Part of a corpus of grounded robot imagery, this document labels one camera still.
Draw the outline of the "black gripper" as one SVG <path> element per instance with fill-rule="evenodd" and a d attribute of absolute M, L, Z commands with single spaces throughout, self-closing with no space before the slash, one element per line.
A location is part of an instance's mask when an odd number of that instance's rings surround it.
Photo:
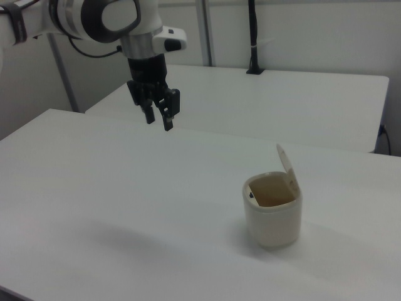
<path fill-rule="evenodd" d="M 164 130 L 171 130 L 173 119 L 180 112 L 180 91 L 166 89 L 165 55 L 141 60 L 128 59 L 128 65 L 132 79 L 127 82 L 127 86 L 134 104 L 141 106 L 147 124 L 155 122 L 152 102 L 156 101 L 162 115 Z"/>

